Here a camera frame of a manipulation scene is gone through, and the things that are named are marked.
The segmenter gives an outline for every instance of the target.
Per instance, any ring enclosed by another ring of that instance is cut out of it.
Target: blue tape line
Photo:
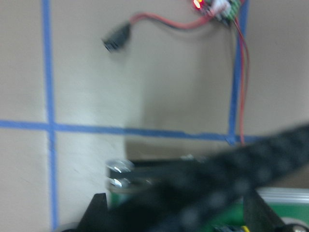
[[[240,10],[240,29],[243,35],[246,35],[246,26],[247,26],[247,16],[249,9],[249,0],[246,0]],[[231,102],[230,102],[230,113],[228,119],[228,142],[231,145],[234,145],[236,142],[235,138],[235,129],[236,129],[236,120],[237,120],[237,108],[238,108],[238,98],[239,98],[239,86],[240,86],[240,44],[239,40],[237,40],[237,48],[236,48],[236,57],[234,62],[234,73],[233,73],[233,84],[232,84],[232,93],[231,93]]]
[[[197,140],[213,140],[213,141],[226,140],[226,135],[223,134],[216,134],[216,133],[188,134],[183,131],[174,131],[174,130],[172,131],[172,130],[151,130],[151,129],[135,129],[135,128],[121,128],[121,127],[96,127],[96,126],[65,125],[65,124],[56,124],[55,129],[57,131],[62,132],[139,135],[147,137],[197,139]]]
[[[26,130],[48,130],[47,123],[40,122],[23,122],[23,121],[11,121],[11,120],[0,120],[0,128],[11,128],[11,129],[26,129]]]
[[[58,226],[58,205],[57,205],[57,182],[56,182],[56,150],[54,131],[54,86],[53,86],[53,63],[52,63],[52,41],[51,41],[51,21],[50,21],[50,1],[42,0],[42,27],[44,43],[44,64],[46,81],[46,103],[48,120],[49,139],[49,172],[50,172],[50,204],[51,204],[51,224],[54,230]]]
[[[255,136],[255,135],[246,135],[245,136],[245,142],[246,143],[254,143],[257,142],[261,139],[265,139],[266,137],[264,136]],[[236,142],[240,143],[240,136],[236,135]]]

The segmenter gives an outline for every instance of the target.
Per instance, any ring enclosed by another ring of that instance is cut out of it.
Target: black plastic part
[[[95,194],[75,232],[98,232],[107,214],[106,194]]]
[[[130,37],[130,30],[131,24],[128,22],[111,33],[107,38],[102,39],[106,49],[112,52],[122,48]]]
[[[250,232],[274,232],[285,225],[256,191],[243,198],[243,219]]]

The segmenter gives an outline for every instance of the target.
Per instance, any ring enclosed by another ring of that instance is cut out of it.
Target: cable
[[[237,28],[239,33],[239,45],[240,45],[240,66],[241,66],[241,77],[240,77],[240,104],[239,104],[239,134],[240,134],[240,142],[242,145],[245,144],[244,139],[244,108],[248,90],[248,83],[249,83],[249,68],[250,68],[250,56],[249,56],[249,49],[244,39],[244,36],[241,32],[239,21],[236,18],[234,20],[234,24]],[[244,75],[244,48],[246,51],[246,74]]]
[[[161,17],[157,14],[145,12],[145,13],[140,13],[140,14],[136,14],[132,16],[129,21],[131,25],[134,25],[143,19],[152,19],[166,26],[169,26],[170,28],[173,28],[173,29],[190,30],[190,29],[196,29],[208,23],[211,19],[215,17],[215,15],[216,14],[213,14],[212,12],[209,11],[205,16],[200,17],[196,21],[193,21],[191,23],[179,23],[179,22],[175,22],[167,18]]]
[[[249,85],[249,73],[250,73],[250,54],[249,54],[249,49],[246,43],[246,40],[241,32],[240,26],[239,26],[239,21],[236,18],[236,20],[234,21],[234,24],[236,26],[236,29],[239,33],[239,36],[242,39],[242,44],[245,47],[245,52],[246,52],[246,59],[247,59],[247,67],[246,67],[246,83],[245,83],[245,96],[247,96],[247,89],[248,89],[248,85]]]

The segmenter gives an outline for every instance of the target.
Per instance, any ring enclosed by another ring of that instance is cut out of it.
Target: wire connector
[[[218,18],[221,19],[228,15],[231,10],[231,4],[228,0],[213,0],[210,11]]]
[[[129,40],[130,31],[131,24],[129,22],[125,23],[112,32],[107,38],[102,39],[104,46],[109,52],[119,50]]]

